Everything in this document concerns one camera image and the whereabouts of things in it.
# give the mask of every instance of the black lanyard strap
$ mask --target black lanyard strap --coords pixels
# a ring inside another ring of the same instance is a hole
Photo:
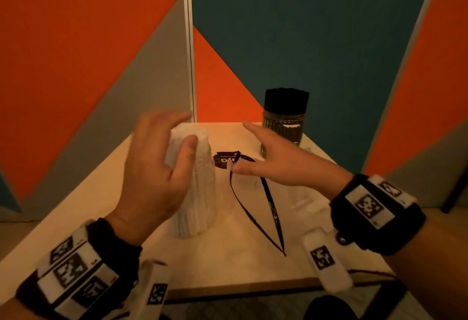
[[[234,163],[236,163],[239,160],[239,158],[241,158],[241,157],[244,160],[247,160],[247,161],[250,161],[250,162],[255,162],[255,160],[253,158],[251,158],[251,157],[249,157],[247,155],[242,155],[241,156],[241,153],[239,151],[237,151],[235,159],[234,159]],[[266,182],[266,179],[264,177],[260,177],[260,180],[262,181],[263,189],[265,190],[266,199],[268,200],[268,204],[270,205],[270,210],[272,211],[272,216],[273,216],[273,220],[275,222],[276,231],[278,233],[279,243],[280,243],[281,247],[279,247],[277,245],[277,243],[275,241],[273,241],[273,239],[266,233],[266,231],[255,220],[255,218],[252,216],[252,214],[250,214],[249,211],[244,207],[244,205],[241,203],[239,198],[237,198],[237,195],[234,192],[232,179],[233,179],[233,172],[231,170],[231,172],[229,173],[229,184],[231,185],[231,189],[233,190],[234,196],[236,197],[237,201],[241,205],[242,209],[245,211],[245,214],[247,214],[249,219],[262,232],[262,234],[265,235],[265,237],[273,244],[273,246],[275,246],[279,251],[281,251],[284,254],[284,256],[286,256],[286,252],[284,251],[284,240],[283,240],[283,232],[281,230],[281,223],[279,222],[279,217],[278,217],[278,213],[276,211],[275,203],[273,202],[272,193],[270,192],[270,188],[268,187],[268,183]]]

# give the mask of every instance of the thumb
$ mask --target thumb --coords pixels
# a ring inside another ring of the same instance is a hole
[[[232,171],[238,175],[258,177],[268,176],[268,166],[267,163],[264,161],[251,162],[239,159],[239,161],[237,161],[237,163],[234,164]]]
[[[196,135],[189,135],[182,141],[180,146],[176,165],[171,176],[171,182],[180,188],[187,189],[192,181],[197,145],[198,138]]]

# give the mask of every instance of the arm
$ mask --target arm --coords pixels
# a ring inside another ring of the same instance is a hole
[[[163,111],[143,115],[137,124],[125,163],[120,200],[105,217],[115,235],[129,245],[143,244],[184,200],[192,177],[196,136],[185,138],[174,169],[164,160],[171,129],[191,115],[191,112]],[[115,250],[115,255],[118,257],[119,250]],[[40,320],[43,317],[12,298],[0,307],[0,319]]]
[[[307,186],[335,198],[353,178],[340,166],[298,148],[273,131],[244,122],[267,148],[267,160],[242,160],[233,172],[269,178],[288,186]],[[436,319],[468,314],[468,241],[437,224],[423,227],[393,256],[385,256],[395,274]]]

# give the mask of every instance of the plastic wrapped cup stack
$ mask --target plastic wrapped cup stack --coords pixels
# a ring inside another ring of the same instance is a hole
[[[189,191],[181,208],[169,221],[172,233],[177,238],[189,238],[204,232],[211,226],[216,215],[214,161],[208,132],[194,123],[182,123],[172,129],[166,163],[174,167],[180,145],[189,135],[198,137],[198,147]]]

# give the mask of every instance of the orange wall panel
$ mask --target orange wall panel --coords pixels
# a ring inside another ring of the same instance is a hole
[[[366,174],[392,171],[468,119],[467,28],[467,0],[432,0]]]
[[[199,122],[261,122],[263,108],[193,28],[196,115]]]
[[[0,0],[0,166],[22,199],[176,0]]]

